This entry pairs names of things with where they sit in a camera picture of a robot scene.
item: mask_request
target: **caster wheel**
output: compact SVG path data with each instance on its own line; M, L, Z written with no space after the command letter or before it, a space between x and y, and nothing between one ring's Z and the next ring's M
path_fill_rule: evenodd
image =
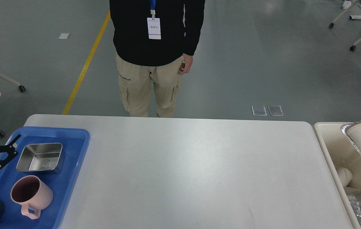
M5 133L2 130L0 130L0 138L2 138L3 136L5 136Z
M20 92L26 91L25 87L22 86L22 85L19 85L18 90L19 90Z

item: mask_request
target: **beige cargo pants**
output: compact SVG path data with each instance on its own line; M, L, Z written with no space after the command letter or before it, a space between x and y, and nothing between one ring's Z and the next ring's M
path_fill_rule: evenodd
M132 117L149 117L151 80L156 96L156 116L170 118L175 112L176 96L182 82L178 75L183 56L170 64L159 67L139 66L128 63L116 55L118 83L125 110Z

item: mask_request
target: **id badge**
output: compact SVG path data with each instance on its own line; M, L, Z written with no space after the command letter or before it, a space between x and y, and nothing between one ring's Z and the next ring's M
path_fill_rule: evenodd
M160 40L160 19L148 18L148 34L150 39Z

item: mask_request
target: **pink mug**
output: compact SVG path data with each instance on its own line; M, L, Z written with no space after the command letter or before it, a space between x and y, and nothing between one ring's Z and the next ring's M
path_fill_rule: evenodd
M41 210L47 208L53 200L52 190L39 177L29 175L17 181L11 191L13 202L22 205L21 213L32 220L40 217Z

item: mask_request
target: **yellow floor line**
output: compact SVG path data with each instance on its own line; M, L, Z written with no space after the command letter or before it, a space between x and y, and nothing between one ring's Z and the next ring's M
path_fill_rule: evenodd
M73 104L74 98L76 97L77 92L79 91L80 85L83 82L84 76L86 75L87 69L91 63L91 60L93 59L94 53L96 52L96 49L100 43L100 40L103 36L103 33L105 31L105 28L108 24L108 21L110 20L110 14L108 11L107 16L105 17L103 26L100 29L100 32L96 38L96 41L94 42L93 48L91 48L90 54L87 57L86 63L84 64L83 69L81 70L81 73L79 75L79 78L76 81L76 85L73 88L72 93L70 94L69 100L67 100L66 106L64 107L64 110L62 112L63 115L67 115L69 113L70 107Z

